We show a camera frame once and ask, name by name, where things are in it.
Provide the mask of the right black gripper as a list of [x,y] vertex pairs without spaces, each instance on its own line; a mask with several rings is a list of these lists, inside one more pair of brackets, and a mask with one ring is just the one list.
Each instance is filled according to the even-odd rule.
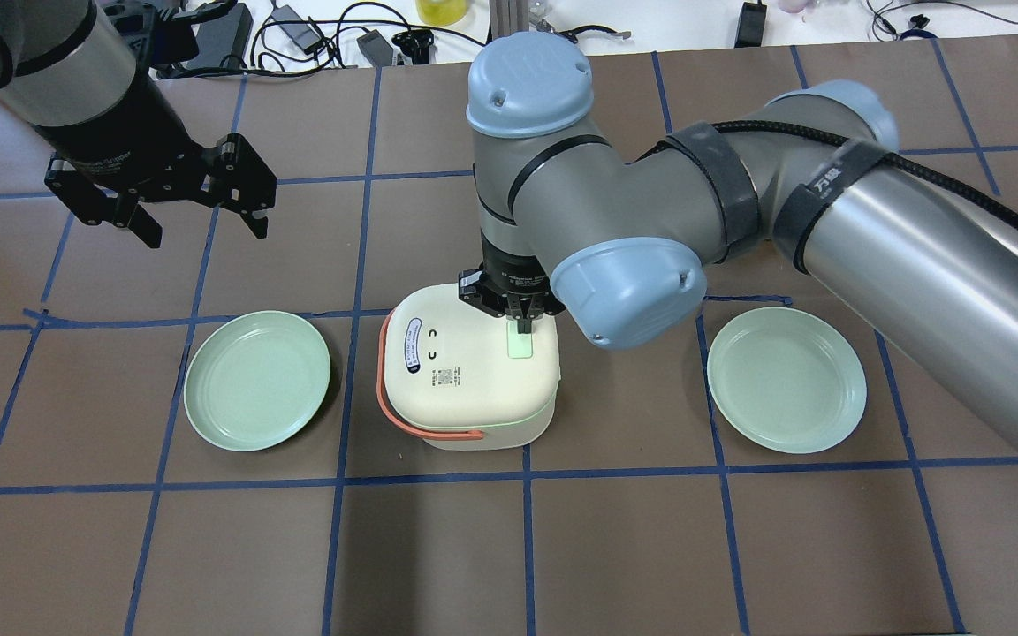
[[483,261],[458,274],[458,299],[494,319],[516,321],[518,334],[532,334],[532,322],[558,315],[566,306],[555,297],[535,256],[518,256],[480,234]]

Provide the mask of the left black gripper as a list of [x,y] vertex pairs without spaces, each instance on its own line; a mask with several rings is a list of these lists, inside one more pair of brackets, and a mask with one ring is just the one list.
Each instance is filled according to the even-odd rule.
[[213,148],[202,148],[146,73],[138,73],[120,101],[100,116],[33,128],[61,157],[49,160],[44,184],[84,225],[109,223],[129,230],[148,248],[159,248],[162,226],[139,197],[109,196],[96,184],[142,186],[175,163],[180,199],[229,210],[256,238],[267,238],[277,178],[254,146],[232,132]]

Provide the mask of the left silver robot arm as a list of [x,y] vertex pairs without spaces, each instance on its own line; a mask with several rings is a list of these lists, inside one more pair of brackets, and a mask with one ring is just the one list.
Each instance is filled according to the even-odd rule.
[[194,26],[233,7],[0,1],[0,101],[52,147],[44,184],[82,224],[157,248],[163,230],[145,205],[192,201],[266,237],[270,167],[242,134],[197,144],[150,76],[197,56]]

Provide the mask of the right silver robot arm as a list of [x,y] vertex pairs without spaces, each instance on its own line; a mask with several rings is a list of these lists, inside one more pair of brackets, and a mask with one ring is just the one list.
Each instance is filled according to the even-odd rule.
[[591,108],[589,60],[560,36],[478,52],[483,261],[461,301],[524,331],[569,311],[602,349],[630,349],[698,309],[704,267],[770,240],[1018,450],[1018,214],[902,157],[873,90],[793,90],[631,163]]

